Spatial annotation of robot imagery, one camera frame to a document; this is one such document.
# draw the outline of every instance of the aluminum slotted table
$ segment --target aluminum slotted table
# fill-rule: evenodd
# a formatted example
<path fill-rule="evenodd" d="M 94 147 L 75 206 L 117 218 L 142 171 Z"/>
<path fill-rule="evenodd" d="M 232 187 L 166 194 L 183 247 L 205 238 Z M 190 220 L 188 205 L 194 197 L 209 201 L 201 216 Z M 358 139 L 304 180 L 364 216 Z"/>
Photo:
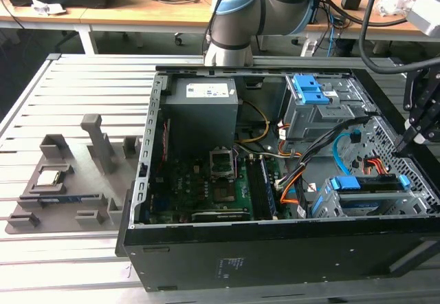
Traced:
<path fill-rule="evenodd" d="M 388 59 L 376 62 L 392 65 Z M 255 63 L 364 68 L 356 58 L 264 57 Z M 440 257 L 400 279 L 146 293 L 129 260 L 114 254 L 116 231 L 7 234 L 6 218 L 41 157 L 44 135 L 61 133 L 68 143 L 88 142 L 79 126 L 85 113 L 102 115 L 102 130 L 112 142 L 142 135 L 155 66 L 165 64 L 200 65 L 201 58 L 51 55 L 0 124 L 0 303 L 439 302 Z M 405 78 L 372 77 L 402 112 Z M 435 145 L 432 150 L 440 151 Z"/>

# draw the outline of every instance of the wooden desk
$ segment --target wooden desk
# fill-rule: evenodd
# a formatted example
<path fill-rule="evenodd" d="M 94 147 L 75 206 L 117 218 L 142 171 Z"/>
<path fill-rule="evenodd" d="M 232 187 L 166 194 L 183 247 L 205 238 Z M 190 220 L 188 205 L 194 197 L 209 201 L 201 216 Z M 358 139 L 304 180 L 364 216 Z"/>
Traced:
<path fill-rule="evenodd" d="M 26 7 L 9 9 L 25 28 L 76 30 L 80 33 L 86 54 L 96 54 L 93 31 L 123 32 L 181 32 L 203 33 L 210 19 L 210 5 L 204 0 L 196 4 L 169 5 L 151 0 L 111 0 L 106 9 L 68 8 L 67 14 L 42 17 Z M 333 0 L 340 6 L 341 0 Z M 359 10 L 348 13 L 363 18 L 368 0 L 362 0 Z M 400 16 L 381 17 L 376 11 L 371 21 L 388 22 L 400 19 Z M 0 6 L 0 27 L 19 28 L 11 16 Z M 318 12 L 318 22 L 308 25 L 299 36 L 307 37 L 313 43 L 327 30 L 327 19 L 323 12 Z M 338 33 L 340 38 L 357 39 L 360 25 L 352 23 L 350 27 Z M 393 27 L 369 28 L 367 39 L 374 41 L 432 41 L 410 23 Z"/>
<path fill-rule="evenodd" d="M 169 5 L 152 0 L 111 0 L 104 10 L 87 9 L 81 23 L 205 28 L 211 16 L 210 2 Z"/>

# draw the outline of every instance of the expansion slot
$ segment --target expansion slot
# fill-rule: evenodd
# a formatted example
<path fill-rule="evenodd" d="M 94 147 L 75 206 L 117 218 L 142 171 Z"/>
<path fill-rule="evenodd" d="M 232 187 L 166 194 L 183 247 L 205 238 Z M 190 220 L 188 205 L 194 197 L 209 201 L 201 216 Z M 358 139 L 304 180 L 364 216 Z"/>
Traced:
<path fill-rule="evenodd" d="M 249 182 L 250 197 L 254 218 L 272 219 L 270 200 L 267 194 L 269 177 L 265 172 L 265 165 L 260 160 L 246 159 L 247 180 Z"/>

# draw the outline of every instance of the table leg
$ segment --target table leg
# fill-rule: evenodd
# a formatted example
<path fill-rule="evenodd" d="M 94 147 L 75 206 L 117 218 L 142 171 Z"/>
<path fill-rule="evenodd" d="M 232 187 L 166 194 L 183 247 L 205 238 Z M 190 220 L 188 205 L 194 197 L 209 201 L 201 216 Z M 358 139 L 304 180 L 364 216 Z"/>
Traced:
<path fill-rule="evenodd" d="M 141 32 L 135 32 L 135 42 L 137 48 L 144 47 L 144 41 L 142 40 L 142 33 Z"/>
<path fill-rule="evenodd" d="M 80 34 L 82 47 L 84 48 L 85 54 L 98 54 L 98 48 L 96 47 L 96 42 L 94 34 L 91 31 L 90 26 L 78 26 L 76 31 Z"/>
<path fill-rule="evenodd" d="M 20 37 L 17 34 L 17 29 L 3 29 L 3 33 L 9 38 L 12 44 L 16 45 L 20 43 Z"/>
<path fill-rule="evenodd" d="M 318 43 L 318 39 L 321 36 L 321 32 L 308 32 L 307 39 L 302 46 L 301 56 L 310 57 L 313 56 L 315 46 Z"/>
<path fill-rule="evenodd" d="M 390 49 L 390 41 L 376 41 L 374 43 L 373 54 L 385 54 Z"/>
<path fill-rule="evenodd" d="M 269 36 L 258 36 L 258 42 L 260 43 L 260 52 L 267 51 L 268 40 L 269 40 Z"/>

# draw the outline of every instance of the motherboard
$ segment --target motherboard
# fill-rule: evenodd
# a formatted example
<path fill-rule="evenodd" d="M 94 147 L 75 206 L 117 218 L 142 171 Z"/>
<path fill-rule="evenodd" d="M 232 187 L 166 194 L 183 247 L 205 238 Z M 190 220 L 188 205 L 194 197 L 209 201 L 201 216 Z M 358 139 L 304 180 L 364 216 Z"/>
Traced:
<path fill-rule="evenodd" d="M 164 163 L 151 182 L 151 210 L 145 215 L 148 222 L 248 221 L 275 216 L 273 193 L 274 181 L 280 175 L 278 162 L 274 158 L 231 154 L 232 165 L 228 158 L 214 164 L 208 159 Z M 229 179 L 216 176 L 218 171 L 229 170 Z"/>

